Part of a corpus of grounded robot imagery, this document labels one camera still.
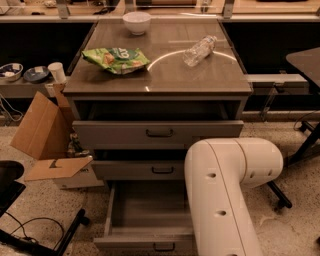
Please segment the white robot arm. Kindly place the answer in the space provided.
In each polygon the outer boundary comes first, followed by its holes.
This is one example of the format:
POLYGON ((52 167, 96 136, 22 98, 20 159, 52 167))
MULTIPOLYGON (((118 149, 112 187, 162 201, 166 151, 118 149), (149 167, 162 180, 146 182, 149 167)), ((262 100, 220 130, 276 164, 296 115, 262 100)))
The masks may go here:
POLYGON ((263 256, 242 187, 277 178, 283 157, 261 138, 213 138, 193 144, 185 183, 199 256, 263 256))

